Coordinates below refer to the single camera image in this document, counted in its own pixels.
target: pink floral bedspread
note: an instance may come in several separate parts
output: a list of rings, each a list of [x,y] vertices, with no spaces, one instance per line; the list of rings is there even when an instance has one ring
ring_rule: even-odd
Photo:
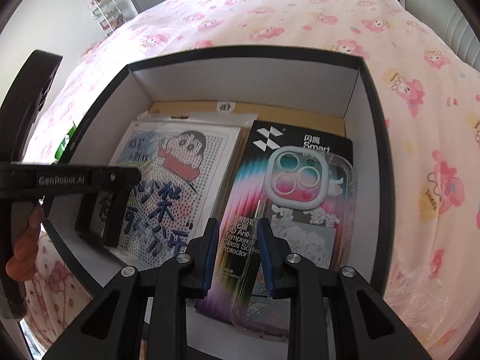
[[[73,71],[39,121],[25,161],[51,163],[66,132],[125,64],[227,44],[365,58],[387,118],[397,194],[385,298],[435,359],[447,359],[480,310],[480,73],[396,0],[168,0],[121,27]],[[67,274],[58,268],[55,275]]]

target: cardboard box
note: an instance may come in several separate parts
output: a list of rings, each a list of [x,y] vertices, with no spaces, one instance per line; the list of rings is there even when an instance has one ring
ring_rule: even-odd
[[[129,64],[86,113],[61,162],[108,164],[137,115],[154,103],[163,104],[155,105],[162,109],[167,102],[198,100],[235,102],[238,112],[243,107],[239,103],[257,104],[257,113],[265,120],[270,116],[273,120],[275,113],[263,106],[284,107],[290,110],[276,121],[337,129],[352,140],[357,205],[348,264],[383,293],[394,240],[393,166],[378,95],[366,64],[358,57],[258,45],[191,50]],[[45,226],[76,278],[95,294],[124,264],[75,233],[81,199],[81,195],[54,198]],[[147,309],[145,321],[149,318]],[[214,356],[287,356],[286,344],[244,336],[237,328],[193,309],[187,311],[187,322],[189,345]]]

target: cartoon boy illustration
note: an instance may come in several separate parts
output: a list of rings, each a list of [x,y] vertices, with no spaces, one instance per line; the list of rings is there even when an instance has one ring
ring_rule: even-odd
[[[160,147],[158,157],[165,158],[165,169],[189,183],[200,175],[205,146],[205,135],[198,131],[185,131],[170,138],[166,147]]]
[[[376,33],[383,32],[385,28],[389,27],[388,22],[381,17],[377,17],[374,20],[362,20],[361,23],[371,32]]]

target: phone case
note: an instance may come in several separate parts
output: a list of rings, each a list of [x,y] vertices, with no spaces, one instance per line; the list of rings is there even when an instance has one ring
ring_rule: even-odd
[[[269,219],[274,235],[286,239],[293,253],[336,270],[348,257],[354,206],[354,171],[346,159],[296,146],[275,150],[263,179],[245,268],[232,298],[234,325],[263,338],[287,340],[289,334],[290,300],[270,298],[263,280],[256,246],[260,218]]]

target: plastic wrap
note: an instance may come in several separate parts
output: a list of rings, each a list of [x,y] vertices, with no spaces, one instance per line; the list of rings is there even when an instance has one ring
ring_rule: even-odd
[[[412,272],[393,269],[385,302],[422,343],[436,332],[447,316],[450,299],[442,295],[442,283],[430,266]]]

